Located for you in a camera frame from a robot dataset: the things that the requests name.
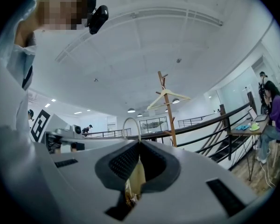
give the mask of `wooden desk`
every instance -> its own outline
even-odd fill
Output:
[[[253,136],[253,135],[261,135],[264,131],[264,129],[266,128],[268,122],[269,122],[270,118],[269,116],[267,116],[266,120],[261,121],[261,122],[257,122],[259,129],[255,130],[255,131],[250,131],[250,128],[247,128],[246,130],[236,130],[236,129],[231,129],[230,131],[227,132],[228,135],[233,135],[233,136]],[[246,121],[244,121],[243,123],[239,124],[240,125],[247,125],[251,122],[250,119],[247,119]]]

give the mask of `laptop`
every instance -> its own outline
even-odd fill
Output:
[[[257,115],[253,109],[249,110],[249,114],[255,122],[265,121],[267,118],[267,114]]]

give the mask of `ceiling light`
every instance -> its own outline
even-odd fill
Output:
[[[134,113],[134,112],[136,112],[133,108],[130,108],[128,111],[127,111],[128,113]]]
[[[173,103],[173,104],[176,104],[176,103],[178,103],[178,102],[179,102],[179,99],[178,99],[178,98],[175,98],[175,99],[172,100],[172,103]]]

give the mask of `wooden stool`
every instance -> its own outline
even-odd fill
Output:
[[[278,146],[280,146],[280,140],[276,140],[276,151],[275,151],[275,157],[274,157],[274,162],[273,162],[273,168],[275,167],[275,162],[276,162],[276,159],[277,159],[277,152],[278,152]]]

